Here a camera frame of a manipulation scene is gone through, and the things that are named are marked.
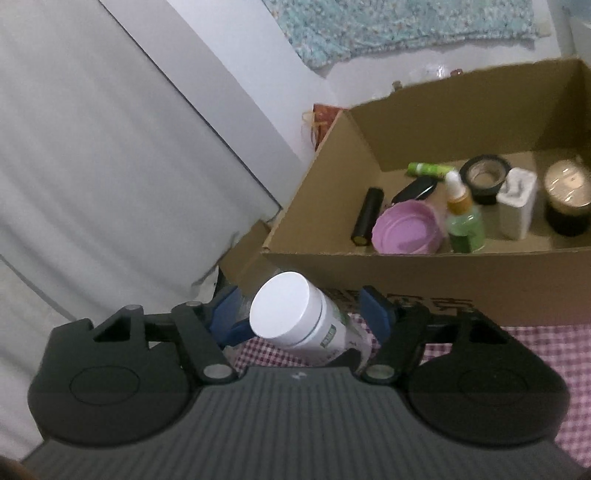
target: blue patterned cloth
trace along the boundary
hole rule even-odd
[[[311,69],[474,39],[532,40],[532,0],[263,0]]]

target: cardboard box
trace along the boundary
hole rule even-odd
[[[352,309],[363,285],[436,312],[475,306],[500,325],[591,321],[591,233],[565,238],[541,207],[525,240],[505,239],[483,207],[487,242],[475,254],[379,255],[350,241],[367,189],[386,200],[412,181],[410,162],[462,165],[484,153],[544,178],[577,153],[590,159],[591,72],[578,59],[480,70],[399,90],[341,112],[265,256],[301,272]],[[429,198],[444,211],[444,188]]]
[[[261,221],[220,260],[219,267],[228,281],[237,285],[245,297],[253,297],[259,288],[277,273],[277,267],[262,256],[262,245],[269,227]]]

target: dropper cap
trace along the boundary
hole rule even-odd
[[[445,175],[445,188],[447,192],[447,209],[454,215],[465,215],[472,208],[472,195],[462,183],[462,178],[457,170],[452,170]]]

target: pink lid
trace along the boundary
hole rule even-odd
[[[372,230],[372,243],[381,254],[432,254],[442,241],[434,210],[418,200],[392,205]]]

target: white container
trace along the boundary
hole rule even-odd
[[[530,229],[538,176],[523,168],[512,168],[496,194],[499,205],[499,228],[513,240],[523,240]]]
[[[252,301],[252,331],[313,365],[324,365],[349,348],[371,353],[367,334],[334,302],[296,272],[281,273],[265,283]]]

